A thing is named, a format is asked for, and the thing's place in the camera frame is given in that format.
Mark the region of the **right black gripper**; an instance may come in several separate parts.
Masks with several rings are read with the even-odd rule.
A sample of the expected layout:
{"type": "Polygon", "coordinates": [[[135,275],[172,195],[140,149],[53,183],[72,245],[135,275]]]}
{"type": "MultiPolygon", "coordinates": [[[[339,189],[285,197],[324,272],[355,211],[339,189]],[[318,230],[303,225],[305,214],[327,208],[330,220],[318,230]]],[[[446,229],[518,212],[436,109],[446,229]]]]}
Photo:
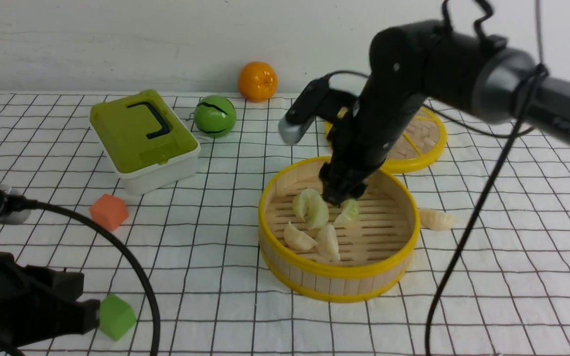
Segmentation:
{"type": "Polygon", "coordinates": [[[350,117],[333,126],[332,157],[320,171],[323,199],[339,206],[366,189],[425,101],[428,59],[441,39],[440,22],[416,22],[378,32],[369,47],[370,75],[350,117]]]}

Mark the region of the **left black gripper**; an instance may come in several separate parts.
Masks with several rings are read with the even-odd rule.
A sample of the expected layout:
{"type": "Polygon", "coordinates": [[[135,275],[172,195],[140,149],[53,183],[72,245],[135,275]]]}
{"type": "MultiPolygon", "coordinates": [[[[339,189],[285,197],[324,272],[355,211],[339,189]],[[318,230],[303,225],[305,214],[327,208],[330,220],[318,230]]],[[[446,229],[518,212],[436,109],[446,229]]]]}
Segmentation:
{"type": "Polygon", "coordinates": [[[99,300],[81,301],[81,272],[20,266],[0,252],[0,352],[19,356],[20,347],[99,326],[99,300]]]}

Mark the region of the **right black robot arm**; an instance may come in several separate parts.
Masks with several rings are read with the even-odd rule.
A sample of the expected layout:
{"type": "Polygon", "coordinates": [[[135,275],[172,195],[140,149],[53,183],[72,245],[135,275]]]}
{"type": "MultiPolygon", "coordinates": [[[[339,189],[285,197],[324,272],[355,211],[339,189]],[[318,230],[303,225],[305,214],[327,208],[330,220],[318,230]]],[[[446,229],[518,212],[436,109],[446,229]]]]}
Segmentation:
{"type": "Polygon", "coordinates": [[[570,145],[570,82],[541,74],[505,38],[473,38],[440,20],[409,23],[378,32],[369,63],[353,115],[331,129],[332,158],[320,171],[332,205],[362,195],[428,97],[487,124],[522,119],[570,145]]]}

